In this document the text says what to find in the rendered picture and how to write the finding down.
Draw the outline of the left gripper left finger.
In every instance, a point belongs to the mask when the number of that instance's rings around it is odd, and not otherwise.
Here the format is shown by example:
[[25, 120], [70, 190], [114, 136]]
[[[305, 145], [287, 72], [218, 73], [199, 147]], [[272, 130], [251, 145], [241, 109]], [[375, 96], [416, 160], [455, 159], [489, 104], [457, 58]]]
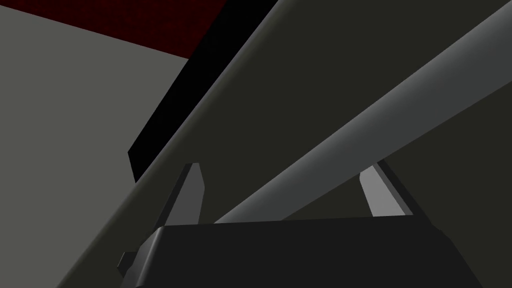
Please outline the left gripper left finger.
[[159, 214], [154, 228], [197, 225], [199, 223], [204, 192], [205, 183], [200, 164], [187, 163], [183, 167]]

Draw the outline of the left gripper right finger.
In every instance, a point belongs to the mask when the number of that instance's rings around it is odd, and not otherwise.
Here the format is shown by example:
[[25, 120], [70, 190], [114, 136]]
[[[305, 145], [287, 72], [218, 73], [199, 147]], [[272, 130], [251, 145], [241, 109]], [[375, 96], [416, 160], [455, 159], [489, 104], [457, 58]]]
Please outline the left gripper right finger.
[[414, 217], [431, 223], [385, 160], [382, 159], [362, 171], [359, 182], [373, 217]]

